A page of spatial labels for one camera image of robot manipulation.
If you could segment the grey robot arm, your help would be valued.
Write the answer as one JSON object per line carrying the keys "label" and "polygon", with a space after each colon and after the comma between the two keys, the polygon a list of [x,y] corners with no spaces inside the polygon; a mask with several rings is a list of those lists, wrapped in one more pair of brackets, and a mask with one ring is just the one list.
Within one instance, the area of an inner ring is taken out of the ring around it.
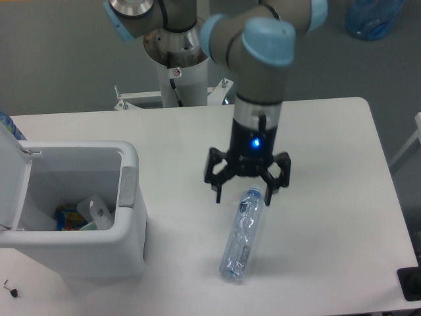
{"label": "grey robot arm", "polygon": [[204,181],[220,194],[235,176],[260,177],[269,204],[291,174],[288,153],[273,150],[295,40],[323,25],[328,2],[259,1],[206,20],[196,1],[105,1],[103,7],[122,40],[143,40],[164,107],[207,103],[208,61],[237,75],[230,146],[210,148]]}

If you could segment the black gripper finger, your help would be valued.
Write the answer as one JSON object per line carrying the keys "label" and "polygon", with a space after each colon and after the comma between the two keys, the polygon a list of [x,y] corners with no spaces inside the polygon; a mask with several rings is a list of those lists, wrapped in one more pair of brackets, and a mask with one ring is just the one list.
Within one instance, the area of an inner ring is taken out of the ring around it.
{"label": "black gripper finger", "polygon": [[[226,161],[226,165],[217,173],[214,173],[215,166]],[[228,180],[237,175],[239,166],[234,163],[230,152],[223,152],[215,147],[209,149],[207,162],[204,170],[204,181],[211,185],[213,191],[216,192],[216,203],[220,203],[222,196],[222,186]]]}
{"label": "black gripper finger", "polygon": [[[273,176],[269,167],[272,164],[277,164],[280,173],[277,177]],[[264,203],[266,206],[270,205],[272,196],[280,188],[287,188],[289,186],[291,176],[291,157],[289,153],[284,151],[277,155],[271,155],[270,159],[261,167],[261,178],[266,183],[266,191],[264,195]]]}

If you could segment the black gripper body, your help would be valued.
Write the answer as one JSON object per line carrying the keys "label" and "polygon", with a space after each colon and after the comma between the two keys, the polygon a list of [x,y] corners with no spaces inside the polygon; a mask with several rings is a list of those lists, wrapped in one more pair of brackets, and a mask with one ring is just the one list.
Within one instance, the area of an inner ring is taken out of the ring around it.
{"label": "black gripper body", "polygon": [[278,154],[273,154],[277,129],[260,132],[234,119],[226,170],[232,174],[259,174],[257,167],[266,170],[272,164],[278,164]]}

